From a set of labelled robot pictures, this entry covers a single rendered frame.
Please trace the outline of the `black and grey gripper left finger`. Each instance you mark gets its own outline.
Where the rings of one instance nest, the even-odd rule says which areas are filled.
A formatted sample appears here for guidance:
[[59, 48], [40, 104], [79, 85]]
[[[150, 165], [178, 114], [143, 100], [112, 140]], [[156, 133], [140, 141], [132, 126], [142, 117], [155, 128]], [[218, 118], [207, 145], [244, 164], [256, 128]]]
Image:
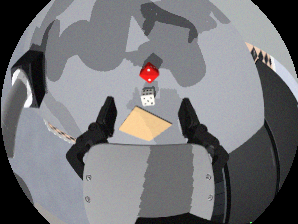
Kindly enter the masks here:
[[66, 153], [67, 161], [82, 180], [85, 165], [83, 157], [85, 156], [85, 153], [88, 153], [93, 145], [107, 143], [108, 137], [111, 138], [111, 135], [113, 134], [117, 117], [114, 98], [112, 96], [107, 96], [101, 109], [96, 122], [93, 122], [88, 126], [88, 130], [76, 139], [75, 144], [73, 144]]

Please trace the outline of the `red die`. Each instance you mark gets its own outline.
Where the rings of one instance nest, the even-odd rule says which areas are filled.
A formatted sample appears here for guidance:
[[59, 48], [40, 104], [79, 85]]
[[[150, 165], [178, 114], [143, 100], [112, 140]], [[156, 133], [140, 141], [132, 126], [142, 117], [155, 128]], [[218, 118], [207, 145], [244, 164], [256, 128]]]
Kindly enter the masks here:
[[159, 75], [159, 70], [148, 62], [140, 71], [139, 76], [151, 83]]

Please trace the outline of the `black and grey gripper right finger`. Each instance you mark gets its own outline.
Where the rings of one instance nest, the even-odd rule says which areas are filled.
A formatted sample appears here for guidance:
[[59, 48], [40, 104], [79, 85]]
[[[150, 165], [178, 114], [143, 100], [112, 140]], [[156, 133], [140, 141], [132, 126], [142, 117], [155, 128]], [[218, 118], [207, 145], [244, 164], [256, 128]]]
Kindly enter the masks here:
[[219, 145], [219, 140], [208, 132], [206, 125], [200, 124], [189, 98], [182, 99], [178, 117], [184, 138], [187, 143], [199, 144], [206, 148], [212, 157], [214, 179], [229, 160], [227, 151]]

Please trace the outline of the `tan mat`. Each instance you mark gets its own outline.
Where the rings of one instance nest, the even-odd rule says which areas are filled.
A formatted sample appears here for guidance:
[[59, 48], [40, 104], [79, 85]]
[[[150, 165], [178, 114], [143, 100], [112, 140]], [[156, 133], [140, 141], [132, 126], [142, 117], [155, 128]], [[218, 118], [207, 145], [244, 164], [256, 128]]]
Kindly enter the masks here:
[[135, 106], [119, 130], [150, 141], [172, 124]]

